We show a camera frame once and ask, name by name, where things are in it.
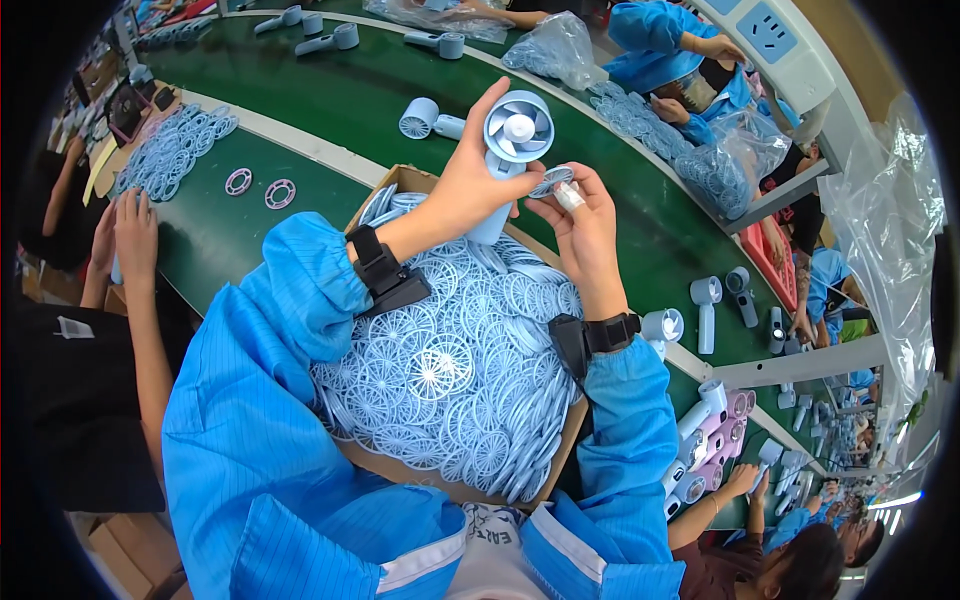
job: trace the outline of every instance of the red tray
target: red tray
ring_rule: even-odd
[[[790,248],[790,242],[787,241],[783,231],[777,228],[777,233],[783,240],[783,245]],[[740,231],[740,244],[743,250],[754,260],[756,267],[760,269],[763,276],[770,281],[777,298],[783,302],[783,307],[788,311],[797,311],[797,279],[794,272],[792,260],[787,260],[782,270],[777,270],[770,260],[770,244],[763,237],[763,230],[760,223],[754,223],[748,228]]]

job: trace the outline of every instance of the tattoo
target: tattoo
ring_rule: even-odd
[[[797,250],[797,304],[806,303],[810,294],[810,255]]]

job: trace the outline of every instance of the white t-shirt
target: white t-shirt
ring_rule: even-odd
[[[523,560],[520,526],[527,516],[509,506],[468,502],[467,548],[446,600],[547,600]]]

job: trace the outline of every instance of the hair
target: hair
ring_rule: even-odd
[[[849,568],[859,568],[866,564],[871,558],[874,557],[877,550],[880,548],[880,545],[883,543],[883,537],[886,535],[887,530],[883,526],[883,521],[878,521],[876,523],[876,529],[874,532],[866,539],[866,541],[859,548],[856,549],[856,554],[853,555],[853,560],[850,561],[847,566]]]
[[[778,581],[778,600],[829,600],[840,588],[843,545],[826,523],[803,529],[787,544],[780,561],[788,563]]]

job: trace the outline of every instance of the fan blade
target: fan blade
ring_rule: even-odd
[[[537,122],[534,126],[535,132],[545,132],[550,129],[550,117],[546,116],[544,113],[537,111]]]
[[[487,135],[493,135],[497,133],[503,124],[507,122],[509,114],[504,113],[502,110],[498,110],[490,117],[490,126],[487,127]]]
[[[520,144],[520,150],[525,150],[525,151],[527,151],[527,152],[535,152],[535,151],[539,150],[540,148],[542,148],[543,146],[546,146],[546,142],[545,142],[545,141],[541,141],[541,140],[538,140],[538,139],[532,139],[532,140],[530,140],[530,141],[528,141],[528,142],[523,142],[523,143],[521,143],[521,144]]]
[[[496,137],[496,143],[503,149],[503,152],[507,153],[510,156],[516,156],[516,150],[514,150],[514,142],[507,139],[507,137],[500,132],[500,135]]]

